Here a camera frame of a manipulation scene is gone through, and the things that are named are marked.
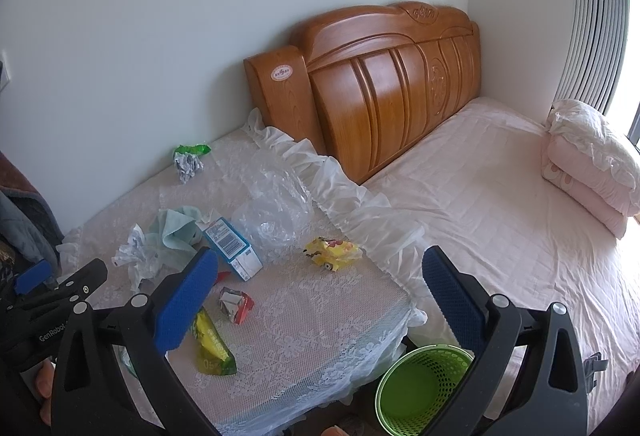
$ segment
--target green wastebasket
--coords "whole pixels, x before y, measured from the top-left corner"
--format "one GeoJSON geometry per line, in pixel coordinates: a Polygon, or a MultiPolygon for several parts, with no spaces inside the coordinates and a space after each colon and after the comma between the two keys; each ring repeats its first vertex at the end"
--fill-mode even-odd
{"type": "Polygon", "coordinates": [[[473,357],[447,344],[418,348],[389,369],[376,391],[378,421],[392,436],[417,436],[465,374],[473,357]]]}

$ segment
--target folded blanket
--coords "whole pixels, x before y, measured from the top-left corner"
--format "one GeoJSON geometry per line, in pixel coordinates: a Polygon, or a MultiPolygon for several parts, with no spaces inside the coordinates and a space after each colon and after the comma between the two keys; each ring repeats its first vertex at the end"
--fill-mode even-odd
{"type": "Polygon", "coordinates": [[[542,176],[587,209],[614,236],[622,239],[626,232],[626,217],[607,204],[593,189],[563,171],[562,167],[550,159],[548,154],[551,151],[550,143],[554,140],[556,137],[546,135],[542,141],[542,176]]]}
{"type": "Polygon", "coordinates": [[[640,213],[640,154],[606,117],[577,100],[556,101],[546,120],[549,159],[625,216],[640,213]]]}

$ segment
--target trash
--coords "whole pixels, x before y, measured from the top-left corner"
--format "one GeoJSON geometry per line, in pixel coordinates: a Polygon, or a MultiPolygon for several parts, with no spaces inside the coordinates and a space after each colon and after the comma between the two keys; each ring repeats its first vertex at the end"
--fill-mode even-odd
{"type": "Polygon", "coordinates": [[[143,279],[155,278],[163,265],[181,272],[196,254],[192,245],[202,239],[200,226],[210,220],[197,207],[161,209],[145,234],[134,225],[126,245],[121,245],[111,261],[117,267],[129,265],[134,292],[143,279]]]}
{"type": "Polygon", "coordinates": [[[177,169],[182,183],[187,183],[191,178],[196,176],[197,172],[204,169],[204,164],[200,161],[199,156],[206,155],[210,152],[211,148],[204,143],[198,145],[179,145],[174,149],[175,169],[177,169]]]}
{"type": "Polygon", "coordinates": [[[0,241],[0,279],[9,279],[14,273],[15,251],[0,241]]]}
{"type": "Polygon", "coordinates": [[[254,305],[254,300],[242,291],[231,290],[226,286],[220,291],[220,308],[234,324],[242,324],[254,305]]]}
{"type": "Polygon", "coordinates": [[[209,244],[222,259],[248,281],[262,268],[251,243],[244,239],[224,218],[218,218],[204,230],[209,244]]]}
{"type": "Polygon", "coordinates": [[[191,325],[191,334],[198,342],[196,352],[196,368],[205,374],[236,374],[236,359],[216,327],[207,311],[201,307],[191,325]]]}
{"type": "Polygon", "coordinates": [[[355,243],[341,239],[316,238],[305,246],[305,256],[327,270],[337,270],[362,257],[362,250],[355,243]]]}
{"type": "Polygon", "coordinates": [[[129,371],[132,376],[136,378],[138,377],[136,374],[136,370],[133,369],[133,364],[131,364],[129,352],[127,352],[127,349],[124,346],[118,346],[118,360],[125,368],[127,368],[127,371],[129,371]]]}
{"type": "Polygon", "coordinates": [[[231,222],[262,251],[290,245],[313,217],[311,198],[300,181],[265,153],[252,158],[250,199],[231,214],[231,222]]]}

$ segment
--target window blinds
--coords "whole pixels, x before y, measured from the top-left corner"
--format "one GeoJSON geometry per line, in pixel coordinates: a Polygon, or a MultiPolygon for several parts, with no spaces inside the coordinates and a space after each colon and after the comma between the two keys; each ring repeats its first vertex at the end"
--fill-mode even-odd
{"type": "Polygon", "coordinates": [[[578,99],[604,113],[620,77],[629,0],[575,0],[574,28],[556,100],[578,99]]]}

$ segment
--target finger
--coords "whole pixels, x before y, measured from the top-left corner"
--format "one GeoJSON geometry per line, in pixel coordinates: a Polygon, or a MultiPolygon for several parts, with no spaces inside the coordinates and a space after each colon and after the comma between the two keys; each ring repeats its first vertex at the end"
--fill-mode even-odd
{"type": "Polygon", "coordinates": [[[47,400],[45,400],[44,403],[42,404],[42,407],[40,408],[40,418],[42,418],[42,421],[45,424],[51,427],[51,399],[50,398],[47,398],[47,400]]]}
{"type": "Polygon", "coordinates": [[[51,397],[51,389],[53,388],[54,367],[46,360],[36,376],[36,389],[43,398],[51,397]]]}
{"type": "Polygon", "coordinates": [[[325,429],[320,436],[349,436],[340,427],[329,427],[325,429]]]}

